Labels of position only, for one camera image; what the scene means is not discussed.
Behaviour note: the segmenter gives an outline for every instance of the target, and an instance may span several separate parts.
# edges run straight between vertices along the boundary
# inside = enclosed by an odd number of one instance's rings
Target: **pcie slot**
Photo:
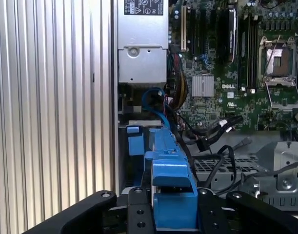
[[[258,21],[248,17],[247,88],[257,87]]]
[[[206,10],[203,9],[200,11],[200,19],[199,19],[199,35],[200,35],[200,54],[206,54]]]
[[[187,7],[181,7],[181,51],[187,50]]]
[[[196,10],[191,9],[191,12],[187,15],[187,41],[189,40],[190,43],[187,44],[189,48],[189,54],[191,58],[193,55],[196,54],[196,26],[197,26],[197,19],[196,19]]]

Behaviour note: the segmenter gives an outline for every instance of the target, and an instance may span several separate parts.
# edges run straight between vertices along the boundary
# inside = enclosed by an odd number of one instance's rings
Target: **heatsink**
[[[202,75],[192,77],[192,97],[213,97],[214,96],[214,76]]]

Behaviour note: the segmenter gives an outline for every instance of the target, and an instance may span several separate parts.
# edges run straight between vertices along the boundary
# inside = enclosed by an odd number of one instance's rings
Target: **metal grille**
[[[264,171],[262,167],[257,164],[257,159],[254,158],[236,158],[237,171],[242,171],[244,173],[255,173],[258,171]],[[215,167],[217,161],[215,160],[195,160],[196,171],[200,173],[211,172]],[[224,164],[219,168],[219,172],[232,172],[231,160],[229,158],[225,159]]]

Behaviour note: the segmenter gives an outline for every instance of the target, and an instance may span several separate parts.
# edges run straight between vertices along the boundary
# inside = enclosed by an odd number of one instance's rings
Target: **screw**
[[[292,187],[292,183],[287,179],[283,180],[282,183],[285,189],[290,189]]]
[[[207,194],[207,191],[205,189],[200,189],[200,193],[205,195],[205,194]]]
[[[232,196],[234,196],[235,198],[241,198],[241,194],[232,194]]]
[[[103,194],[102,194],[102,197],[109,197],[109,196],[110,196],[109,193],[103,193]]]
[[[142,189],[135,189],[135,193],[142,193]]]
[[[136,55],[136,54],[137,54],[137,49],[136,49],[136,48],[132,48],[132,49],[130,50],[130,53],[131,53],[132,55]]]

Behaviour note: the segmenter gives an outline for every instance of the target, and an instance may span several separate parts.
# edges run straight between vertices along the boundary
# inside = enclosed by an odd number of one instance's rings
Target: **motherboard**
[[[298,0],[179,0],[169,12],[191,125],[241,115],[237,130],[298,127]]]

